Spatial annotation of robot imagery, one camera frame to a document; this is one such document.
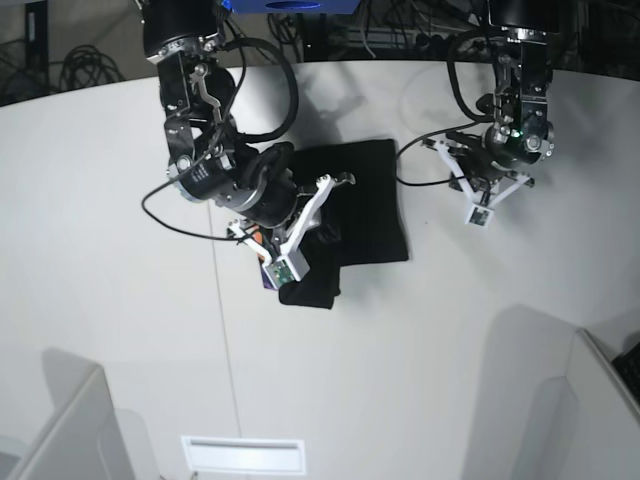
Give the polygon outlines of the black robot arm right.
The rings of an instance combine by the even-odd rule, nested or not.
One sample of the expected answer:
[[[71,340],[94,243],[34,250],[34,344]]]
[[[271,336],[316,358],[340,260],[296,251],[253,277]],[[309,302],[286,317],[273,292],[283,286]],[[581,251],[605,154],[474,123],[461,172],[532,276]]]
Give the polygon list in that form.
[[[290,170],[294,147],[282,141],[296,120],[300,95],[290,62],[270,42],[241,37],[230,12],[217,1],[140,1],[143,47],[157,68],[169,161],[168,185],[192,202],[213,201],[249,224],[233,237],[247,243],[268,231],[269,252],[288,255],[321,224],[320,210],[341,182],[320,177],[296,184]],[[262,134],[242,133],[232,116],[243,82],[221,67],[219,52],[268,51],[280,66],[289,97],[282,123]]]

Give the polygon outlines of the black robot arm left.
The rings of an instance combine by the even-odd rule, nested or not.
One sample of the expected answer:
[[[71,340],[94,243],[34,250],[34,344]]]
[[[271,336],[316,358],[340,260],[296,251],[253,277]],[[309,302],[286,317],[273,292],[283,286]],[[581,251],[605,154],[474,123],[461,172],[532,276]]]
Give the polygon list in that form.
[[[449,128],[442,133],[443,147],[454,161],[450,187],[489,206],[502,194],[501,180],[509,180],[512,188],[533,185],[518,167],[553,153],[548,41],[559,31],[560,8],[554,1],[474,1],[471,11],[478,26],[451,42],[446,67],[456,104],[472,125],[486,130],[477,135],[466,126]],[[470,107],[462,96],[456,63],[461,47],[473,40],[483,40],[488,47],[495,87]]]

